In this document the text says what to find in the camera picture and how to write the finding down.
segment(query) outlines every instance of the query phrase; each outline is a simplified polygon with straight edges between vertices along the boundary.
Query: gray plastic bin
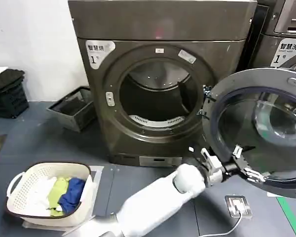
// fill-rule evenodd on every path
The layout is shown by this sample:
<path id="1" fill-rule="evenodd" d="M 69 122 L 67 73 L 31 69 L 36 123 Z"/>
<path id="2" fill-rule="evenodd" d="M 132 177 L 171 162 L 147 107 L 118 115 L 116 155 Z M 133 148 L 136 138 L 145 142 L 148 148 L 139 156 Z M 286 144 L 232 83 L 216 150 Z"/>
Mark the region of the gray plastic bin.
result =
<path id="1" fill-rule="evenodd" d="M 90 88 L 85 86 L 77 88 L 47 110 L 63 127 L 76 132 L 81 132 L 96 117 Z"/>

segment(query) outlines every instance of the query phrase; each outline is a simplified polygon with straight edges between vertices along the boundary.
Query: dryer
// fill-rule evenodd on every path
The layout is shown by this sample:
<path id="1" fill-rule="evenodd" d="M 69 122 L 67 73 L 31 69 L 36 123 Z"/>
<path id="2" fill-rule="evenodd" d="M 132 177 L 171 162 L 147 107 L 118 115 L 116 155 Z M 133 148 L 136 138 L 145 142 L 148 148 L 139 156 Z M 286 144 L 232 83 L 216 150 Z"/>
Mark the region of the dryer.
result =
<path id="1" fill-rule="evenodd" d="M 70 0 L 113 163 L 178 166 L 204 95 L 238 64 L 253 0 Z"/>

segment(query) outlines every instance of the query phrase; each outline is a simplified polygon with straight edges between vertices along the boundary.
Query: washing machine door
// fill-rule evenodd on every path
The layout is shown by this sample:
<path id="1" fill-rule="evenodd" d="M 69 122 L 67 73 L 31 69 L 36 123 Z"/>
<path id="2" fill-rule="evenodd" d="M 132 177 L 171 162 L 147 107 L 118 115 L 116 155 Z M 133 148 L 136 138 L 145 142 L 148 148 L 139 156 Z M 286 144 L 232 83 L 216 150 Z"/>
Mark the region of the washing machine door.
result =
<path id="1" fill-rule="evenodd" d="M 296 198 L 296 71 L 250 69 L 220 81 L 205 99 L 204 134 L 222 163 L 236 145 L 266 179 L 258 186 Z"/>

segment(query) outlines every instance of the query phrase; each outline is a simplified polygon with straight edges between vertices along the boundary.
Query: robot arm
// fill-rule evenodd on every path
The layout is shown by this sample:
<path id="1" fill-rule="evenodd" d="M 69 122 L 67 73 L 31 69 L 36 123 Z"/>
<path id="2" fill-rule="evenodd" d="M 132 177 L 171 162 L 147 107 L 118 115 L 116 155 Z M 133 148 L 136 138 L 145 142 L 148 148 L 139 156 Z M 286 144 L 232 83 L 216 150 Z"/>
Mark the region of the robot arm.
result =
<path id="1" fill-rule="evenodd" d="M 142 237 L 174 215 L 182 205 L 205 190 L 203 175 L 188 164 L 159 178 L 129 197 L 108 218 L 95 217 L 66 237 Z"/>
<path id="2" fill-rule="evenodd" d="M 251 170 L 241 156 L 242 148 L 236 146 L 230 161 L 222 165 L 216 156 L 203 148 L 205 161 L 200 162 L 203 174 L 193 165 L 182 164 L 176 171 L 159 178 L 129 197 L 121 209 L 107 218 L 95 217 L 65 233 L 67 237 L 142 237 L 174 215 L 184 203 L 198 196 L 206 186 L 212 186 L 239 174 L 251 182 L 265 182 L 264 177 Z"/>

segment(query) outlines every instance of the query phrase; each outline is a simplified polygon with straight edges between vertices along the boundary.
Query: white plastic basket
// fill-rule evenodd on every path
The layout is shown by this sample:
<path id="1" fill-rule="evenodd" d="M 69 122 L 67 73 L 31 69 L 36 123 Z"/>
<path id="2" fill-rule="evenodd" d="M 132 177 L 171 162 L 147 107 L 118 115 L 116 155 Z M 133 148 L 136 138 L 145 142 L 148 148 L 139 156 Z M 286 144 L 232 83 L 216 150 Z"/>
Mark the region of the white plastic basket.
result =
<path id="1" fill-rule="evenodd" d="M 42 177 L 76 177 L 86 181 L 80 202 L 75 211 L 69 215 L 59 217 L 41 217 L 22 214 L 27 205 L 27 194 L 36 182 Z M 16 181 L 21 180 L 11 192 Z M 6 196 L 8 198 L 6 207 L 8 212 L 28 222 L 57 227 L 73 227 L 85 220 L 92 204 L 93 182 L 91 170 L 87 165 L 80 163 L 44 162 L 31 166 L 27 171 L 16 175 L 10 182 Z"/>

